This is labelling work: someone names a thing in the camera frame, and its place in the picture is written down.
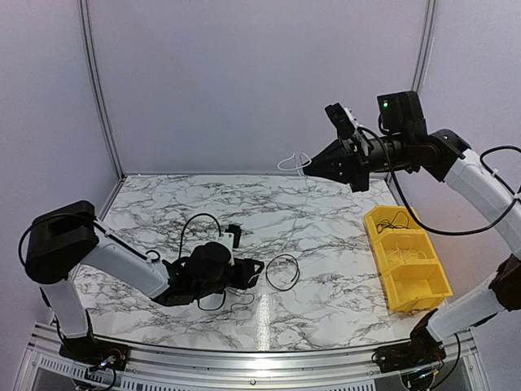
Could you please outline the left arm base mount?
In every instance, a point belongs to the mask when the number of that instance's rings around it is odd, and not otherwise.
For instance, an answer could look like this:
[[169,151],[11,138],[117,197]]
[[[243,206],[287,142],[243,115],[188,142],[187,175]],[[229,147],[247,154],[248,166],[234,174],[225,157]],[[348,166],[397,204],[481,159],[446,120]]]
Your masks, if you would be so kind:
[[96,338],[91,322],[88,321],[87,324],[86,335],[77,338],[67,338],[59,323],[56,324],[56,331],[61,341],[59,355],[92,367],[110,367],[123,371],[129,358],[129,346]]

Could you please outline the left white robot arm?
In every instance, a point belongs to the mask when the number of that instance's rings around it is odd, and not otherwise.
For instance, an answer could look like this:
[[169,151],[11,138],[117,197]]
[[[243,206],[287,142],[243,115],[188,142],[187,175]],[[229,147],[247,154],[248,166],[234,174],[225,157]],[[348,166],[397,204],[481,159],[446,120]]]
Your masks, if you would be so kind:
[[234,255],[237,235],[217,237],[194,248],[187,257],[166,261],[151,250],[139,252],[99,221],[94,206],[80,200],[36,217],[21,235],[18,257],[25,274],[41,289],[72,351],[85,362],[97,362],[103,345],[92,327],[71,273],[86,265],[128,284],[163,307],[190,305],[227,288],[256,285],[265,264]]

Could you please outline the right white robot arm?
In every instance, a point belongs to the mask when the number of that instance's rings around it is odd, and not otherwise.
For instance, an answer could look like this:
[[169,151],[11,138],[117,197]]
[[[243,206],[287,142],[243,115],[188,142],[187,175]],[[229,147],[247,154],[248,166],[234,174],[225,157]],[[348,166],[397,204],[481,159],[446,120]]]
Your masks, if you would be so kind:
[[502,311],[520,308],[520,193],[512,191],[484,164],[484,158],[452,130],[428,133],[418,94],[413,90],[378,96],[381,135],[360,125],[341,104],[325,112],[337,138],[304,167],[304,174],[367,191],[372,173],[396,174],[425,169],[467,200],[496,229],[511,255],[488,280],[442,310],[425,315],[410,333],[403,357],[419,365],[435,351],[435,342],[477,327]]

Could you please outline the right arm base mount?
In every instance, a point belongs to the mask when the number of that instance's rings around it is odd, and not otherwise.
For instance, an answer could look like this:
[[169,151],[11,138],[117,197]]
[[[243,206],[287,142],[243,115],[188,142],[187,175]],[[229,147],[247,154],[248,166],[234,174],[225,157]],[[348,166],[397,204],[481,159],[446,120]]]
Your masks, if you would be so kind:
[[442,343],[427,330],[432,310],[419,321],[409,334],[409,341],[378,347],[371,360],[382,373],[402,371],[417,366],[440,362],[446,358]]

